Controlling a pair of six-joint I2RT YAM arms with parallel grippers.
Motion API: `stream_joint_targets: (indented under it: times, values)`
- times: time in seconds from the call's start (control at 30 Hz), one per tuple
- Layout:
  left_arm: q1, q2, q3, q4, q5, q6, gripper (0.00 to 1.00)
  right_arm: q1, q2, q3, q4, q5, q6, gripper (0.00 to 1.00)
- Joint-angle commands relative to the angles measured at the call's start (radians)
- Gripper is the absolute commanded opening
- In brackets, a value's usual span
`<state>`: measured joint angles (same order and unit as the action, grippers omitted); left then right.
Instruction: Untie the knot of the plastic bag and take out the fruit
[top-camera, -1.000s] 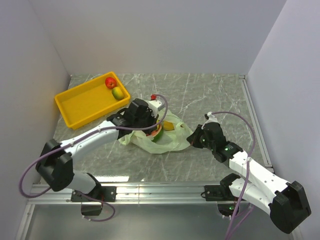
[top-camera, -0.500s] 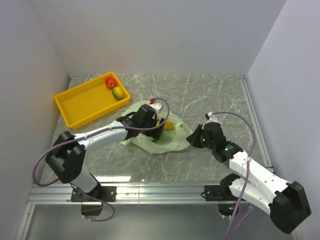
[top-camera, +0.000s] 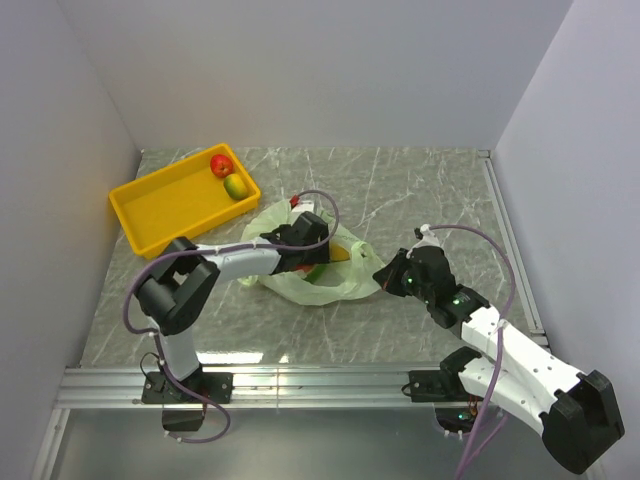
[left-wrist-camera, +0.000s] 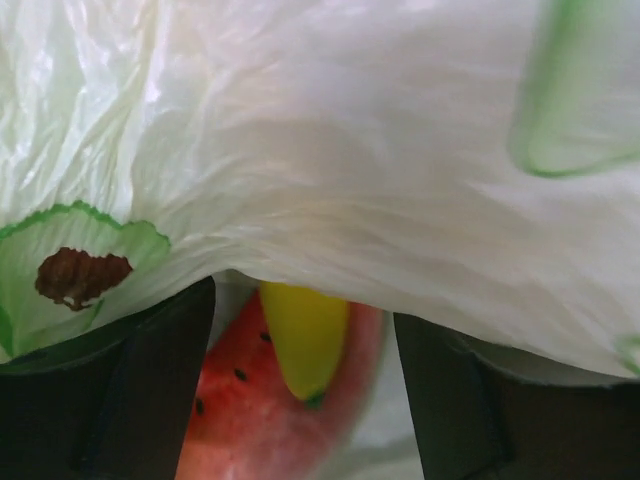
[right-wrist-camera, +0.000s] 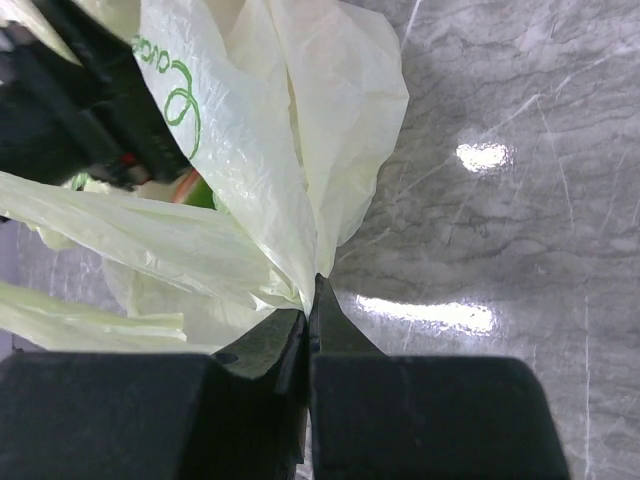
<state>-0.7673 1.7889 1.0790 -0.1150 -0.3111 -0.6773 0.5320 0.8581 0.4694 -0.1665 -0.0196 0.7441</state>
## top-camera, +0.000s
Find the yellow toy fruit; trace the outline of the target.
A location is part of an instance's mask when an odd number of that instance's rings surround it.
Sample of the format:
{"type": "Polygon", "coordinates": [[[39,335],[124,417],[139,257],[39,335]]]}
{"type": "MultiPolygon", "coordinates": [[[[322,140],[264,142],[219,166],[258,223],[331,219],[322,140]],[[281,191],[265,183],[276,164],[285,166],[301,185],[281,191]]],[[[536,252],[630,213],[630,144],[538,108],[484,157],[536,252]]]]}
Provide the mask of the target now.
{"type": "Polygon", "coordinates": [[[227,195],[235,201],[244,200],[249,196],[249,189],[239,174],[227,175],[223,180],[223,187],[227,195]]]}

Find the red toy fruit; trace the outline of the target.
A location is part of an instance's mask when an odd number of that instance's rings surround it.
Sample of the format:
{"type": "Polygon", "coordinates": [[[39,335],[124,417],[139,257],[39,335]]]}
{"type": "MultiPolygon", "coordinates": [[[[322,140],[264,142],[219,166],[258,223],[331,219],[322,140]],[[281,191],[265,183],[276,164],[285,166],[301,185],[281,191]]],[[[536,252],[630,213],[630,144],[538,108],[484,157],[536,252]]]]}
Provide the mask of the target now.
{"type": "Polygon", "coordinates": [[[223,154],[213,155],[210,159],[209,167],[212,174],[219,179],[224,179],[234,173],[234,163],[228,156],[223,154]]]}

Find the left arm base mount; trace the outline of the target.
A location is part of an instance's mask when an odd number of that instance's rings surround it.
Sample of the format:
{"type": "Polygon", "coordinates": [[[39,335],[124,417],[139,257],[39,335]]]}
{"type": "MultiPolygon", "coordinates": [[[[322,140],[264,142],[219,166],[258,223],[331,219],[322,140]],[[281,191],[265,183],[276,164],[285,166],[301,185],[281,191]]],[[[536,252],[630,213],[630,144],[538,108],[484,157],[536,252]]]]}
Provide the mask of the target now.
{"type": "Polygon", "coordinates": [[[224,405],[230,403],[233,375],[229,372],[196,371],[182,381],[172,381],[164,371],[145,375],[140,403],[162,407],[163,429],[185,443],[205,443],[224,436],[231,427],[231,417],[224,405]],[[221,431],[210,438],[185,438],[203,426],[208,412],[217,411],[224,419],[221,431]]]}

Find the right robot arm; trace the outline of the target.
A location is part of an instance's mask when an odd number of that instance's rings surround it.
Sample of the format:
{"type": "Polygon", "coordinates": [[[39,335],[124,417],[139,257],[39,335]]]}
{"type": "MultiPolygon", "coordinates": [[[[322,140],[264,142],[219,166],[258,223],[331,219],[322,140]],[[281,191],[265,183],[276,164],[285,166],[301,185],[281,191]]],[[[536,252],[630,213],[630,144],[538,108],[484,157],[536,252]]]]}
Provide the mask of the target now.
{"type": "Polygon", "coordinates": [[[556,462],[577,475],[624,436],[612,382],[558,359],[502,318],[455,280],[441,248],[401,249],[373,278],[391,295],[419,300],[464,342],[441,364],[449,398],[490,401],[534,430],[556,462]]]}

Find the green plastic bag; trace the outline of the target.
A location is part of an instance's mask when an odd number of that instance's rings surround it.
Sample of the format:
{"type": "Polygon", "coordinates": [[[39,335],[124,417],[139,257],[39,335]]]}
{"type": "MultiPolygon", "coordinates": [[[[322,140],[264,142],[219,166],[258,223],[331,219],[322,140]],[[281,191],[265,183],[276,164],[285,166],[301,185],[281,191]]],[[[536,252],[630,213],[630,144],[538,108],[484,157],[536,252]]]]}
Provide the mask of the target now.
{"type": "MultiPolygon", "coordinates": [[[[333,214],[318,205],[315,214],[328,224],[334,223],[333,214]]],[[[299,214],[291,213],[288,201],[278,201],[259,213],[244,228],[241,239],[248,241],[261,233],[274,230],[281,224],[290,224],[297,216],[299,214]]],[[[372,276],[382,269],[384,262],[369,243],[358,239],[343,226],[338,228],[330,243],[336,243],[349,250],[350,259],[330,262],[316,284],[307,283],[294,272],[272,276],[253,275],[241,278],[239,282],[247,287],[260,284],[302,306],[324,306],[337,301],[360,300],[379,290],[372,276]]]]}

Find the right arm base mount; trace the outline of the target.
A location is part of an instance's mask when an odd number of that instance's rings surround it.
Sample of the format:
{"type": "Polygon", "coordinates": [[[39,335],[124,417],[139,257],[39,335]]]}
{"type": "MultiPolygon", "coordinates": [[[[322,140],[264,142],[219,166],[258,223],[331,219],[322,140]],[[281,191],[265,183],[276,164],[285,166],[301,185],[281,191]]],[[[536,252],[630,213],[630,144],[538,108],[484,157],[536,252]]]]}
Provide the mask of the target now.
{"type": "Polygon", "coordinates": [[[475,424],[479,398],[442,370],[412,370],[401,393],[412,403],[431,403],[435,422],[444,433],[466,436],[475,424]]]}

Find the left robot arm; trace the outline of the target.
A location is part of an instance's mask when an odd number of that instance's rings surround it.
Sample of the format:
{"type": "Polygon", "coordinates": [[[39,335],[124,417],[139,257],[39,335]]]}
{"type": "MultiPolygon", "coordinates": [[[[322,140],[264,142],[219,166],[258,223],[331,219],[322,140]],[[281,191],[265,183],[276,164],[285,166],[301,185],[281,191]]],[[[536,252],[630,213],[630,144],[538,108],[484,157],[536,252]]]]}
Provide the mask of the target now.
{"type": "Polygon", "coordinates": [[[303,212],[249,241],[198,247],[179,237],[140,271],[125,297],[127,330],[152,337],[161,379],[149,382],[172,403],[207,403],[218,389],[198,360],[193,325],[213,288],[250,276],[294,272],[330,262],[329,242],[336,226],[303,212]]]}

